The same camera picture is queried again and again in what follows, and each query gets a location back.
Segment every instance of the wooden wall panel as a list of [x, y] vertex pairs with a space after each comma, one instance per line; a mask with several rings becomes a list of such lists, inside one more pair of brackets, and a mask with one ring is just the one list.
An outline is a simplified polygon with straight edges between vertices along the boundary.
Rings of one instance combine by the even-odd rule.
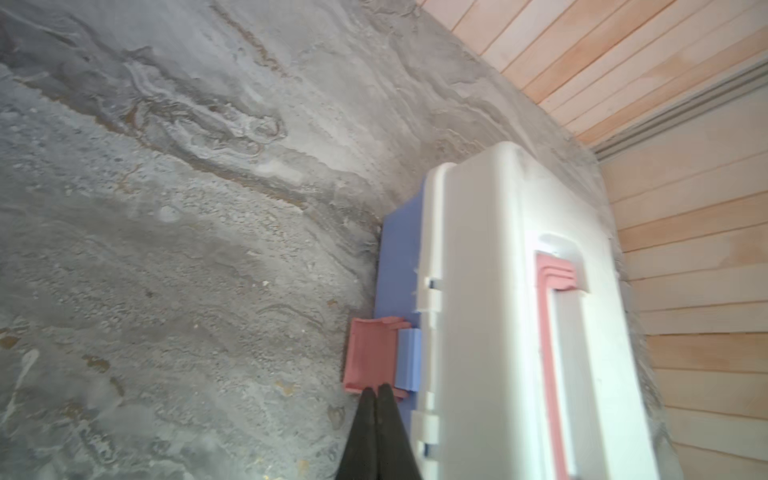
[[574, 0], [531, 0], [482, 55], [504, 71]]
[[[748, 12], [720, 31], [748, 34], [765, 22], [768, 3]], [[768, 37], [759, 40], [748, 55]], [[742, 61], [732, 48], [723, 53]], [[767, 124], [762, 87], [619, 152], [602, 169], [632, 308], [688, 480], [768, 473]]]
[[768, 420], [672, 408], [667, 417], [675, 442], [768, 461]]
[[423, 8], [442, 26], [452, 30], [472, 6], [473, 0], [426, 0]]
[[605, 22], [600, 23], [564, 55], [547, 66], [535, 81], [526, 84], [523, 92], [540, 104], [566, 81], [600, 58], [603, 53], [653, 18], [672, 1], [630, 0], [626, 2]]
[[632, 280], [640, 311], [768, 301], [768, 263]]
[[768, 263], [768, 223], [635, 250], [624, 256], [629, 280], [753, 263]]
[[768, 419], [768, 374], [656, 371], [664, 405]]
[[652, 117], [654, 112], [662, 111], [685, 98], [691, 97], [692, 91], [705, 91], [738, 71], [768, 61], [767, 45], [768, 28], [761, 28], [758, 32], [731, 45], [662, 87], [620, 109], [589, 130], [579, 134], [577, 138], [587, 145], [596, 145], [632, 123], [640, 124]]
[[619, 231], [625, 252], [768, 222], [768, 193], [713, 205]]
[[584, 70], [568, 79], [539, 105], [544, 111], [551, 113], [711, 1], [676, 0], [637, 30], [631, 32], [624, 40], [611, 47]]
[[763, 0], [416, 3], [588, 145], [768, 60]]
[[539, 36], [503, 71], [520, 89], [557, 61], [570, 47], [593, 28], [610, 17], [627, 0], [580, 0], [552, 22]]
[[686, 480], [765, 480], [768, 462], [676, 444]]
[[695, 174], [768, 151], [768, 88], [678, 125], [602, 164], [615, 203]]
[[584, 133], [614, 112], [663, 87], [696, 65], [757, 33], [766, 25], [768, 3], [753, 6], [621, 87], [616, 93], [566, 124], [566, 128], [576, 135]]
[[648, 70], [741, 15], [756, 2], [758, 0], [714, 0], [553, 110], [552, 117], [561, 125], [571, 123]]
[[482, 55], [527, 4], [528, 0], [476, 0], [453, 33]]
[[654, 368], [768, 372], [768, 333], [649, 336]]
[[768, 190], [768, 151], [613, 204], [616, 228], [684, 214]]
[[768, 332], [768, 302], [641, 312], [638, 320], [647, 335]]

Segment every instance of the concrete floor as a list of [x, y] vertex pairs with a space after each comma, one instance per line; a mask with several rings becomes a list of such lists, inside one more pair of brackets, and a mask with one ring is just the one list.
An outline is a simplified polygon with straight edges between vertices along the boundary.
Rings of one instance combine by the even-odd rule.
[[443, 161], [516, 141], [612, 228], [409, 0], [4, 0], [0, 63], [3, 479], [333, 476], [381, 219]]

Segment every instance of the plastic latch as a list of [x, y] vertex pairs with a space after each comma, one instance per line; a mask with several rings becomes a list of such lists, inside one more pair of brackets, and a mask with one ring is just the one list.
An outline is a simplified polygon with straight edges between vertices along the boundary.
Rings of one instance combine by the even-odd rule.
[[422, 381], [422, 331], [400, 329], [397, 332], [397, 370], [395, 387], [418, 392]]

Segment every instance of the plastic box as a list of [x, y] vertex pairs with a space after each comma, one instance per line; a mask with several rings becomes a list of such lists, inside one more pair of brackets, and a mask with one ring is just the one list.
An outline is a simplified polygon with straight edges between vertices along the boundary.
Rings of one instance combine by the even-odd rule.
[[422, 330], [400, 408], [424, 480], [658, 478], [608, 233], [518, 145], [385, 219], [375, 315]]

